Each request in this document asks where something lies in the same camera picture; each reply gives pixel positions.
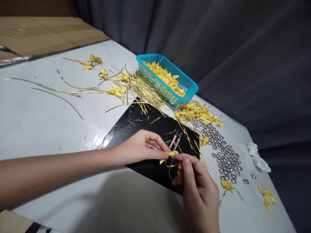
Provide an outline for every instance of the blue basket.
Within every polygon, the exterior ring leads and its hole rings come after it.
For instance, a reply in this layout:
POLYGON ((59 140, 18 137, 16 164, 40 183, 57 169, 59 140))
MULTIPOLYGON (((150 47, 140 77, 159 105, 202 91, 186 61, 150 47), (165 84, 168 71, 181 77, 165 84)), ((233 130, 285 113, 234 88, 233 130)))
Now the blue basket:
POLYGON ((166 57, 161 54, 143 54, 136 56, 137 61, 139 62, 139 74, 142 75, 155 89, 157 89, 161 95, 173 106, 178 105, 182 102, 189 103, 191 98, 198 91, 198 85, 185 75, 180 69, 178 69, 173 63, 171 63, 166 57), (153 73, 145 64, 152 62, 159 62, 159 65, 163 69, 167 69, 173 75, 179 75, 178 86, 181 89, 184 89, 186 94, 183 98, 178 96, 171 88, 168 87, 155 73, 153 73))

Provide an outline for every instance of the left hand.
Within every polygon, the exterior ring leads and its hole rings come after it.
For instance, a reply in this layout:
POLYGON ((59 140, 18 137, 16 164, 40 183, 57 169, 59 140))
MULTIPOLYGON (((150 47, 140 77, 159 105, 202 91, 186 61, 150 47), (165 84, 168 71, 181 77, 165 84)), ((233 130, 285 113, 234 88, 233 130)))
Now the left hand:
POLYGON ((139 130, 125 142, 111 148, 116 166, 127 165, 147 159, 167 159, 167 145, 156 133, 139 130))

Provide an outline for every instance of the pink scissors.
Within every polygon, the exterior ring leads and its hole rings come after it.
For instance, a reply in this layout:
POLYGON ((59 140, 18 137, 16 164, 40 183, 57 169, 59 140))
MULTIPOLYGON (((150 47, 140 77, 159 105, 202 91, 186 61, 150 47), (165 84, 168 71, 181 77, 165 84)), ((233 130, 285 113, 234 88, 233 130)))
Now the pink scissors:
POLYGON ((179 141, 180 141, 180 139, 181 139, 181 136, 182 136, 182 132, 179 133, 179 130, 177 130, 177 132, 175 133, 174 138, 173 138, 171 144, 169 145, 169 149, 170 149, 171 151, 175 151, 175 150, 176 150, 176 148, 177 148, 177 146, 178 146, 178 143, 179 143, 179 141))

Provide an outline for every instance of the right hand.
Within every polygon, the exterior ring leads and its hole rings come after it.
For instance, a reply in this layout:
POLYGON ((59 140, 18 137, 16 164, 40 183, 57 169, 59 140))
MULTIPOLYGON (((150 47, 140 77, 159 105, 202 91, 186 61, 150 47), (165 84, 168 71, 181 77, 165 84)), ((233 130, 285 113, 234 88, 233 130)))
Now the right hand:
POLYGON ((177 154, 180 160, 173 185, 184 185, 186 214, 199 233, 219 233, 219 189, 204 165, 188 154, 177 154))

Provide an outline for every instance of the fingernail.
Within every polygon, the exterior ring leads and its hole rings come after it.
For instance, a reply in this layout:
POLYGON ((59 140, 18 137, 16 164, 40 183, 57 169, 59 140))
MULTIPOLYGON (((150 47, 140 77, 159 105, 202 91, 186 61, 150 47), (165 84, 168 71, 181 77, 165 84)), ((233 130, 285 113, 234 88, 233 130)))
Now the fingernail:
POLYGON ((184 166, 190 166, 190 165, 191 165, 190 160, 189 160, 188 158, 183 159, 183 160, 182 160, 182 165, 184 165, 184 166))

